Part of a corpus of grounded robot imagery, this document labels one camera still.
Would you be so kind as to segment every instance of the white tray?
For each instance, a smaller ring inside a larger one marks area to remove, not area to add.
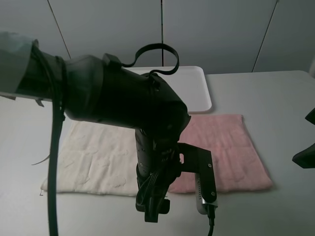
[[[133,67],[128,70],[137,73],[148,73],[153,69],[171,70],[173,67]],[[182,101],[186,104],[188,112],[203,113],[211,106],[211,99],[203,70],[198,66],[180,66],[173,75],[162,75],[165,81],[174,89]]]

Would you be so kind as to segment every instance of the black object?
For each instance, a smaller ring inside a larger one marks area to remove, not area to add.
[[[305,119],[315,125],[315,108]],[[296,154],[292,161],[304,169],[315,168],[315,144]]]
[[[208,212],[208,218],[209,218],[209,233],[208,236],[212,236],[213,234],[213,228],[215,226],[215,207],[214,205],[207,205],[207,212]]]
[[[133,66],[144,52],[165,49],[177,58],[170,71],[153,70],[138,75],[123,67]],[[58,140],[63,110],[74,120],[90,121],[135,129],[139,192],[136,209],[145,212],[145,221],[157,222],[166,214],[169,185],[181,172],[200,174],[202,197],[217,197],[211,153],[177,143],[189,123],[187,107],[158,73],[170,75],[179,67],[177,52],[165,44],[151,44],[136,53],[135,62],[122,64],[116,56],[103,60],[84,56],[69,61],[40,52],[33,46],[27,71],[11,96],[28,97],[37,103],[53,101],[53,132],[48,175],[48,215],[50,234],[58,235],[56,215],[56,169]],[[184,155],[184,164],[179,155]]]

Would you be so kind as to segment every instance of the wire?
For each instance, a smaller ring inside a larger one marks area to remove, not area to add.
[[[207,205],[207,212],[208,212],[209,225],[210,225],[208,236],[212,236],[213,229],[214,229],[214,226],[215,226],[215,217],[216,217],[215,216],[215,207],[214,207],[214,205],[208,204]]]
[[[209,229],[209,233],[208,233],[208,236],[212,236],[213,234],[213,225],[210,225],[210,229]]]
[[[33,45],[33,55],[38,59],[44,75],[47,77],[51,85],[51,97],[53,102],[53,125],[50,143],[50,159],[48,166],[48,188],[47,188],[47,203],[48,203],[48,224],[49,235],[58,236],[58,221],[56,208],[56,176],[57,176],[57,159],[59,140],[64,120],[63,109],[61,109],[61,95],[57,86],[56,78],[51,70],[46,58],[42,52]]]
[[[156,185],[156,181],[160,173],[164,170],[165,167],[166,163],[163,163],[160,168],[153,172],[140,186],[136,196],[136,205],[144,206],[146,204],[148,197],[151,196],[153,188]]]

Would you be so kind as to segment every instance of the white towel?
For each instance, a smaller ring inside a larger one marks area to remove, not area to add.
[[[135,196],[136,165],[133,129],[74,121],[58,157],[57,192]]]

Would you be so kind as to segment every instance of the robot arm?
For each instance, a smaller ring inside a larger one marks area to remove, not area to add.
[[[1,95],[31,98],[39,104],[41,100],[52,100],[52,89],[34,53],[38,50],[35,47],[32,46],[26,72],[16,88],[0,91]],[[164,44],[140,49],[136,59],[157,48],[171,51],[178,59],[176,51]],[[145,221],[157,222],[159,213],[168,213],[170,203],[164,199],[165,194],[182,171],[198,174],[201,204],[216,200],[214,173],[209,169],[211,153],[178,143],[190,116],[186,105],[157,73],[135,74],[123,68],[134,63],[124,65],[109,54],[103,59],[83,56],[68,61],[42,55],[62,92],[64,111],[69,118],[135,129],[139,187],[136,209],[145,212]],[[172,74],[178,66],[179,62],[170,72],[157,72]],[[2,83],[5,78],[0,78],[0,88]],[[180,163],[180,153],[184,155],[184,164]]]

